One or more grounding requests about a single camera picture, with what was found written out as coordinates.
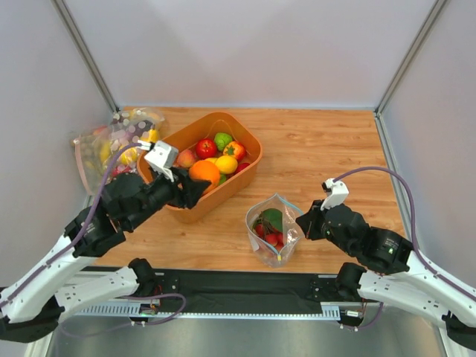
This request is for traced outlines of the fake orange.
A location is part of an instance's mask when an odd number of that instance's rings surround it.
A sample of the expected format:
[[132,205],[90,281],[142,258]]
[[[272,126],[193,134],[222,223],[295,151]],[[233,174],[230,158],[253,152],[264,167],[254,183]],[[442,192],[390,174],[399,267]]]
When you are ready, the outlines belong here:
[[202,194],[203,196],[214,190],[220,181],[220,171],[218,167],[207,160],[197,161],[189,170],[189,176],[192,180],[209,181],[209,187]]

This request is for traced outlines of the blue zip top bag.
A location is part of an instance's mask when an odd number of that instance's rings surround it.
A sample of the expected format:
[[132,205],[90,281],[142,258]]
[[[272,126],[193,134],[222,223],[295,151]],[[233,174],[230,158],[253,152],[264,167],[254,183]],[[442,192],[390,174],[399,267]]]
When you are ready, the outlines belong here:
[[[252,229],[254,220],[262,211],[268,208],[277,208],[283,214],[284,246],[280,251],[262,241]],[[287,264],[295,251],[296,245],[304,238],[302,230],[295,221],[302,214],[301,209],[277,193],[248,210],[245,216],[248,238],[253,252],[262,263],[272,268],[279,268]]]

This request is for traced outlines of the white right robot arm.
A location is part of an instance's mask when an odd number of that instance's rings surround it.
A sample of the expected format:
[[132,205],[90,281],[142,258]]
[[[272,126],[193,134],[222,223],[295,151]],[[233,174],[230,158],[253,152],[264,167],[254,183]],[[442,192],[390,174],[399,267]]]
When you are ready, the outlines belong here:
[[455,288],[455,279],[429,261],[421,262],[412,242],[368,225],[346,205],[323,209],[313,202],[296,223],[309,240],[325,239],[356,263],[345,263],[335,279],[343,298],[363,298],[419,315],[446,330],[455,343],[475,349],[475,289]]

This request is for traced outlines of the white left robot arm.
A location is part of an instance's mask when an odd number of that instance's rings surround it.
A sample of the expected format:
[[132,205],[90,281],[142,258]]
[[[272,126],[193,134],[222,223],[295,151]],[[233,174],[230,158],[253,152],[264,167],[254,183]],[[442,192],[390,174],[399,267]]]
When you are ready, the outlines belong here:
[[211,186],[186,170],[171,169],[147,184],[134,173],[121,173],[104,185],[93,205],[82,210],[55,246],[19,281],[1,290],[1,339],[37,341],[71,315],[111,298],[155,299],[159,282],[144,258],[108,276],[69,286],[68,281],[97,258],[125,242],[165,205],[194,208]]

